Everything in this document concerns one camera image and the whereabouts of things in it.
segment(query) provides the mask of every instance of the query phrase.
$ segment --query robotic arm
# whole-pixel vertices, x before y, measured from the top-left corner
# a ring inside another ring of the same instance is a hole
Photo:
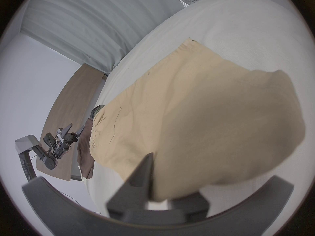
[[[59,128],[57,135],[53,137],[48,133],[44,138],[44,142],[49,146],[49,150],[45,151],[34,135],[24,136],[15,141],[15,148],[19,154],[21,165],[28,181],[36,178],[34,168],[29,156],[30,151],[34,151],[42,160],[45,166],[53,170],[57,166],[58,159],[70,150],[70,145],[78,141],[84,126],[75,133],[68,133],[71,129],[70,123],[65,129]]]

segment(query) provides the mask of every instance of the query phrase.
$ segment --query white bed sheet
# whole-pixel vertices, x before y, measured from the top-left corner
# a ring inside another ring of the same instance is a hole
[[[301,203],[315,176],[313,37],[303,21],[269,0],[201,0],[163,22],[133,48],[109,75],[96,105],[108,104],[188,37],[247,69],[281,69],[293,81],[306,123],[305,139],[293,155],[253,180],[201,189],[211,202],[208,216],[212,216],[246,199],[272,175],[293,183],[287,205],[264,233],[273,235]],[[95,163],[92,179],[84,183],[102,215],[108,215],[104,204],[123,183],[120,176]],[[166,203],[149,208],[165,209]]]

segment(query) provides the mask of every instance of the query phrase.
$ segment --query brown garment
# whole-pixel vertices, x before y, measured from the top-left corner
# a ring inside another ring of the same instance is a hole
[[[249,71],[188,39],[97,113],[90,151],[123,180],[153,152],[163,201],[261,175],[304,134],[286,73]]]
[[[85,122],[85,127],[78,141],[78,163],[82,176],[86,179],[92,178],[94,159],[90,153],[90,137],[92,131],[93,119],[89,118]]]

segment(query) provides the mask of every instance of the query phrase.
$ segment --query brown wooden panel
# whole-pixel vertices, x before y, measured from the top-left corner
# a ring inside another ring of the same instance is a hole
[[[55,136],[58,128],[65,128],[70,123],[73,124],[70,132],[76,132],[80,128],[89,102],[103,76],[103,72],[83,64],[67,82],[53,104],[42,130],[40,142],[45,150],[49,147],[42,139],[48,132]],[[72,157],[71,150],[58,160],[57,167],[53,170],[47,169],[37,157],[36,168],[53,177],[70,181]]]

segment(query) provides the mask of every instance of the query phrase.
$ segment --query wooden headboard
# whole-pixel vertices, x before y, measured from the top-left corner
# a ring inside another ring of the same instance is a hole
[[[89,102],[103,76],[103,72],[83,64],[67,82],[53,104],[42,130],[40,142],[45,150],[49,147],[43,142],[43,137],[48,132],[54,136],[58,128],[65,128],[70,123],[73,124],[71,132],[76,132],[80,128]],[[58,160],[53,170],[47,169],[43,161],[37,157],[36,168],[53,177],[70,181],[72,157],[73,150],[70,150]]]

